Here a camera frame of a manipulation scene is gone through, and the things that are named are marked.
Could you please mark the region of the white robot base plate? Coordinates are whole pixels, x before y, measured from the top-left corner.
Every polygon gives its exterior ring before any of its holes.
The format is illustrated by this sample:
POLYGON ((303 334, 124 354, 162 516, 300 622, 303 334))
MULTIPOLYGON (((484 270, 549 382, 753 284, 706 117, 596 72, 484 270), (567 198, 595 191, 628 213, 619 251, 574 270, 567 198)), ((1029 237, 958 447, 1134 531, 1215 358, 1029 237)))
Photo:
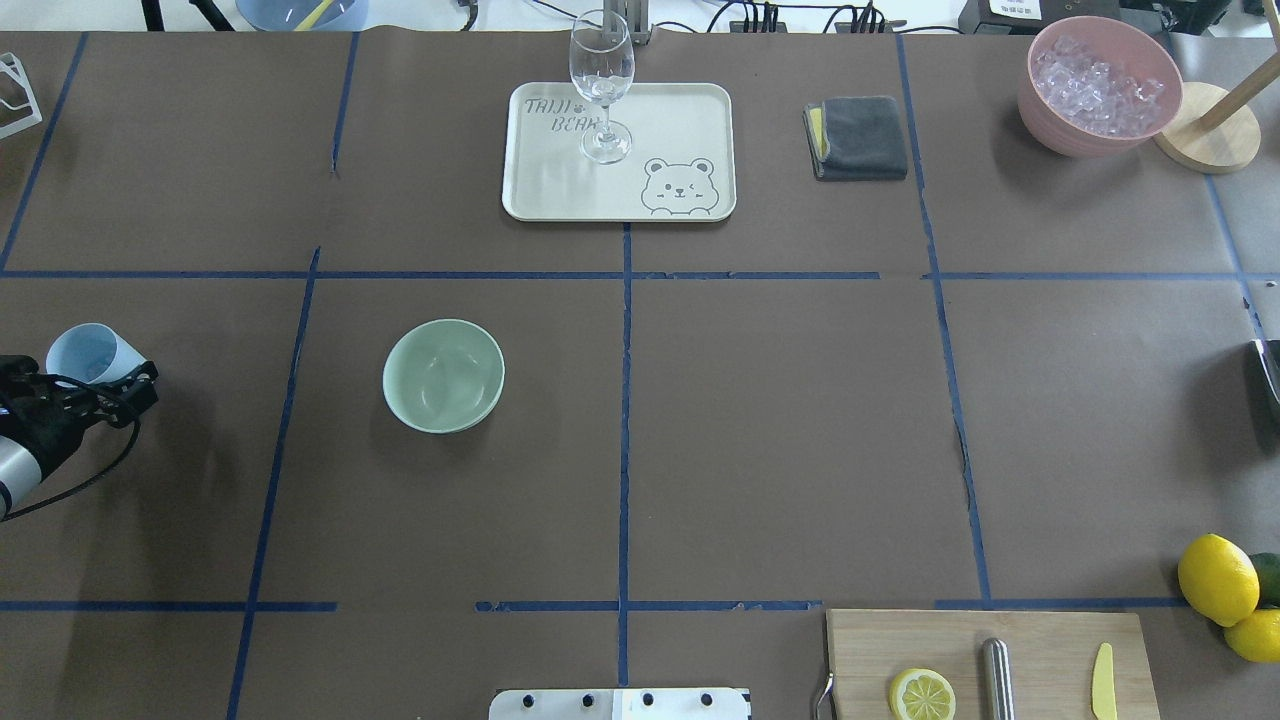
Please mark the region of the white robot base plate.
POLYGON ((746 689, 730 687, 508 689, 489 719, 751 719, 746 689))

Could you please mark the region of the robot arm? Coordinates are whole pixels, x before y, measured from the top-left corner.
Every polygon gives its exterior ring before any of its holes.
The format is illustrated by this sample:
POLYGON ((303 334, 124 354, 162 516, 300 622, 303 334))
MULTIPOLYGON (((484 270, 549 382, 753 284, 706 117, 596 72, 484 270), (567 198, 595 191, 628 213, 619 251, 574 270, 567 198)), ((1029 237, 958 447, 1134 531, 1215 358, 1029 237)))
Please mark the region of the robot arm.
POLYGON ((141 416, 157 402, 155 363, 146 360, 120 379, 87 384, 68 375, 46 374, 24 355, 1 361, 1 496, 3 520, 19 518, 68 498, 116 468, 133 448, 141 416), (50 478, 76 451, 84 433, 106 423, 132 428, 120 454, 101 471, 45 501, 19 509, 20 501, 50 478))

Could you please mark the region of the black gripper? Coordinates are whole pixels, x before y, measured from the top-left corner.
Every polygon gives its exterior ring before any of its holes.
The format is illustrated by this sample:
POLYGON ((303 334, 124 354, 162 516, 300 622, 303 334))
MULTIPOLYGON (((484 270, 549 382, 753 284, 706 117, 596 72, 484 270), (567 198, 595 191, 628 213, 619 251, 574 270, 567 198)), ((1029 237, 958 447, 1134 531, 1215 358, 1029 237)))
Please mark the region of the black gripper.
POLYGON ((140 420, 157 402, 157 377, 155 363, 142 363, 120 379, 96 383, 97 409, 91 392, 61 388, 38 370, 32 357, 4 355, 3 448, 17 450, 28 468, 26 473, 45 480, 72 457, 99 419, 140 420))

